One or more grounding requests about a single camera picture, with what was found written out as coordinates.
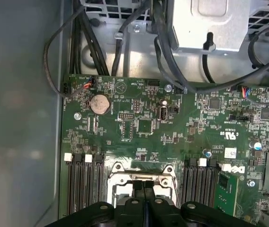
green expansion card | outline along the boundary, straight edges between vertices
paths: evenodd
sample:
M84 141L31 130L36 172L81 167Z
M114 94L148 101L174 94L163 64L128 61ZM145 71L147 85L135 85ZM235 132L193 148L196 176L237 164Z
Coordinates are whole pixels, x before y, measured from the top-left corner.
M235 215L239 179L237 176L220 173L215 189L214 208L226 214Z
M64 89L90 78L70 75ZM252 105L241 87L197 95L164 80L92 82L63 101L60 217L97 201L115 205L133 179L154 180L177 207L197 201L251 223L269 213L269 106ZM249 91L269 102L269 88Z

capacitor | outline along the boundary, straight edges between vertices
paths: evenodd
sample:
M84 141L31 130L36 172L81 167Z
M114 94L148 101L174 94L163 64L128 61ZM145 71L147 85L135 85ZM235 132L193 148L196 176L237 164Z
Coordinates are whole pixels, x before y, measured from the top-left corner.
M262 144L258 141L250 141L249 147L255 150L262 150Z
M210 158L212 156L212 153L210 150L208 149L204 149L203 150L203 154L207 157L207 158Z
M160 105L167 106L168 102L165 99L160 100Z

black memory slot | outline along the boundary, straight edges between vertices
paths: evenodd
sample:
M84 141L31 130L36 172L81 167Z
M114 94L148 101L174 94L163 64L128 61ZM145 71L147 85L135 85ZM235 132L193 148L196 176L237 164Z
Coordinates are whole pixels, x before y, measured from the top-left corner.
M195 191L195 202L203 203L205 193L206 168L198 167Z
M85 163L85 187L83 190L84 203L83 206L87 207L92 204L93 196L93 164Z
M68 163L68 192L67 192L67 215L70 215L72 213L72 163Z
M94 156L94 162L96 165L96 181L95 181L95 189L94 192L97 193L94 196L93 202L100 202L102 201L102 191L103 191L103 176L104 176L104 155L97 154Z
M188 176L187 176L187 183L186 183L186 202L194 201L196 182L197 182L197 167L190 166L188 168Z
M188 166L184 166L183 170L183 187L182 187L182 204L186 202L186 192L187 192L187 178L188 178Z

white connector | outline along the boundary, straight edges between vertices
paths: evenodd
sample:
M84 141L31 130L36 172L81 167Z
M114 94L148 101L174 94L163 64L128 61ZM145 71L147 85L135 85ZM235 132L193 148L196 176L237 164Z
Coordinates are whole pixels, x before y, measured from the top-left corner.
M72 153L64 153L64 161L65 162L72 162Z

wire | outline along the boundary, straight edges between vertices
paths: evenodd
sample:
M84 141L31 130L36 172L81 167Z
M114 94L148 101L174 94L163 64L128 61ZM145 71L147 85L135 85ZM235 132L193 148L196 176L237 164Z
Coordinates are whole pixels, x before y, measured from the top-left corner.
M76 24L76 33L75 33L75 72L76 74L82 74L81 71L81 28L78 18L74 20Z
M45 75L47 78L47 81L50 85L50 87L52 88L52 90L59 96L63 97L63 98L72 98L76 95L78 95L83 89L85 89L85 85L81 86L79 89L76 89L72 94L64 94L62 92L60 92L54 85L54 82L51 78L51 74L50 74L50 70L49 70L49 66L48 66L48 51L49 51L49 47L50 44L52 43L52 41L56 38L56 36L58 34L60 34L64 28L66 28L67 25L69 25L80 13L82 13L85 10L84 6L81 6L77 9L76 12L74 12L74 14L72 14L67 21L65 21L62 26L50 37L50 39L46 42L45 46L44 46L44 52L43 52L43 66L44 66L44 70L45 70Z
M79 3L79 1L78 0L74 0L73 1L73 8L74 8L74 10L77 10L80 7L82 7L82 5ZM86 28L86 26L84 24L84 21L83 21L83 18L82 17L79 17L79 23L80 23L81 29L82 29L82 31L84 33L85 39L87 41L87 46L89 47L89 50L90 50L90 53L91 53L91 57L92 57L93 62L95 64L96 70L97 70L97 72L98 72L99 75L104 75L104 72L103 72L101 63L99 61L99 58L98 58L98 55L97 55L95 46L92 43L91 37L89 36L89 33L87 31L87 28Z
M250 40L249 45L248 45L248 57L249 57L250 61L252 62L253 66L255 66L257 68L264 66L264 64L256 56L256 53L254 51L254 45L255 45L256 41L259 39L260 35L265 33L265 32L268 32L268 31L269 31L269 27L265 28L264 30L262 30L256 34L253 34L253 37Z
M72 38L70 43L70 56L69 56L69 74L74 73L74 57L75 57L75 34L76 34L76 21L72 23Z
M124 33L127 26L133 21L137 20L149 8L150 8L150 0L146 0L145 2L141 4L141 6L133 14L129 16L129 18L126 19L126 21L124 21L124 23L122 24L118 32ZM117 39L115 59L114 59L114 63L112 64L112 70L111 70L111 76L113 77L117 75L117 69L119 67L121 54L122 54L122 45L123 45L123 40Z
M193 87L188 82L188 80L184 78L184 75L182 74L176 61L174 60L174 57L170 48L170 42L169 42L169 38L167 34L167 27L166 27L164 15L161 9L161 5L157 0L154 1L153 17L154 17L156 27L158 30L160 46L161 46L164 58L168 64L168 67L171 70L172 74L178 79L178 81L182 85L184 85L188 89L189 92L197 93L197 94L205 94L205 93L211 93L211 92L216 92L219 90L227 89L228 87L232 87L239 83L243 83L247 79L258 77L269 69L269 63L268 63L260 67L254 72L251 72L243 77L234 79L232 81L229 81L223 84L217 84L211 87Z
M161 49L159 47L159 44L158 44L158 41L159 41L159 38L156 37L154 39L154 48L155 48L155 55L157 57L157 63L158 63L158 68L162 74L162 76L168 81L170 82L172 85L184 90L184 87L179 84L178 82L176 82L173 78L170 77L170 75L165 71L162 63L161 63Z
M102 49L100 47L100 44L96 38L96 35L94 34L92 28L91 28L91 25L90 25L90 21L89 21L89 18L86 14L85 11L83 11L83 14L82 14L82 17L83 18L83 23L86 27L86 30L87 30L87 33L89 35L89 37L91 38L92 40L92 43L96 49L96 52L98 54L98 58L99 58L99 62L101 64L101 67L103 69L103 72L104 72L104 76L109 76L109 71L108 71L108 68L107 68L107 65L106 65L106 62L105 62L105 58L104 58L104 55L103 55L103 52L102 52Z
M209 83L214 84L215 81L214 81L214 79L212 79L212 76L210 75L207 60L208 60L208 55L203 54L202 55L202 67L203 67L204 74L205 74L206 78L208 79Z

